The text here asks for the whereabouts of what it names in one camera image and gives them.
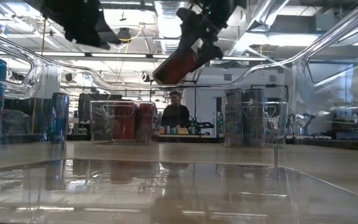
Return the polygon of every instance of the transparent acrylic enclosure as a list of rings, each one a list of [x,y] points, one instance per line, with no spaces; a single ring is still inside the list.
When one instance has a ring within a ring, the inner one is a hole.
[[[94,144],[150,144],[158,135],[157,108],[148,101],[91,101]]]
[[[140,217],[149,223],[174,200],[181,223],[197,217],[200,223],[358,224],[358,62],[317,71],[332,72],[319,77],[311,65],[357,28],[358,7],[292,58],[276,62],[262,53],[266,62],[239,69],[233,82],[173,86],[113,85],[90,68],[49,60],[0,36],[0,51],[28,70],[16,78],[0,61],[0,222],[139,223]],[[150,144],[159,129],[153,103],[136,101],[91,103],[92,142],[101,144],[49,142],[53,94],[67,73],[87,74],[106,91],[193,91],[185,99],[193,100],[190,113],[215,124],[223,115],[227,147],[164,143],[126,154],[128,146],[115,144]],[[221,114],[204,109],[219,97]],[[119,156],[145,162],[109,160]],[[85,199],[93,207],[84,209]]]

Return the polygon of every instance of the glass surface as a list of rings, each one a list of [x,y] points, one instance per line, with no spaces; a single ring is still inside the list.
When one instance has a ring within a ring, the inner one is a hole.
[[[283,167],[67,159],[0,169],[0,222],[358,223],[358,195]]]
[[[96,100],[90,102],[95,144],[150,144],[160,124],[153,102]]]

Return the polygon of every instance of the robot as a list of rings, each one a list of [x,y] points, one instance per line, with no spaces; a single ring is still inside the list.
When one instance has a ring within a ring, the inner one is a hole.
[[[65,37],[75,39],[79,44],[109,49],[109,44],[121,44],[120,38],[104,20],[99,0],[24,0],[40,10],[44,17],[51,18],[65,28]],[[154,72],[159,84],[177,84],[187,73],[214,58],[223,58],[221,49],[214,45],[221,29],[227,27],[227,20],[237,6],[246,6],[246,0],[190,0],[190,8],[180,8],[177,16],[181,24],[181,38],[177,50]],[[193,6],[202,11],[197,14]],[[201,39],[202,46],[191,48]]]

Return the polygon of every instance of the duct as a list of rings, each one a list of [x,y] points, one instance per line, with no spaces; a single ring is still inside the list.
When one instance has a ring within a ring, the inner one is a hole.
[[[24,3],[21,3],[19,4],[20,6],[22,6],[23,8],[25,8],[25,5]],[[20,19],[17,15],[16,15],[16,12],[13,11],[6,3],[4,2],[1,2],[0,3],[0,14],[3,15],[4,17],[11,17],[13,18],[13,21],[17,22],[18,24],[22,24],[23,26],[27,26],[27,27],[30,27],[31,29],[34,29],[32,26],[28,25],[26,22],[24,22],[22,19]],[[24,34],[24,35],[15,35],[15,34],[8,34],[6,35],[5,37],[8,37],[8,38],[29,38],[29,37],[40,37],[42,38],[42,34],[40,34],[37,30],[34,31],[33,34],[31,35],[27,35],[27,34]],[[48,42],[50,45],[56,47],[56,48],[59,48],[58,45],[56,45],[52,40],[50,40],[48,37],[45,37],[45,41]]]
[[[274,23],[280,10],[287,4],[289,0],[262,0],[258,1],[255,10],[251,13],[252,20],[247,26],[247,31],[257,28],[259,31],[268,31]],[[250,34],[245,32],[236,44],[229,50],[230,56],[241,56],[244,54],[248,46],[252,44],[266,44],[267,38],[260,34]]]
[[[181,20],[177,16],[177,10],[183,7],[180,1],[154,1],[157,12],[157,27],[161,38],[179,38],[181,36]],[[179,40],[161,41],[162,52],[172,54],[179,46]]]

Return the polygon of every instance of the hanging cable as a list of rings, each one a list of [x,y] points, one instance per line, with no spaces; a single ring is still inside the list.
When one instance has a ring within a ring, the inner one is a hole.
[[[44,31],[42,32],[42,47],[41,47],[41,55],[44,54],[44,47],[45,47],[45,30],[47,27],[47,18],[44,19]]]
[[[142,28],[140,27],[139,32],[136,34],[136,36],[131,37],[130,39],[120,39],[120,40],[121,41],[130,41],[130,40],[136,39],[140,35],[141,32],[142,32]]]
[[[125,54],[128,52],[128,46],[129,46],[129,43],[127,44],[127,47],[125,48]],[[118,73],[118,76],[116,78],[115,84],[117,84],[119,76],[121,75],[121,71],[122,71],[122,67],[124,66],[124,62],[125,62],[125,59],[122,60],[121,68],[119,69],[119,73]]]

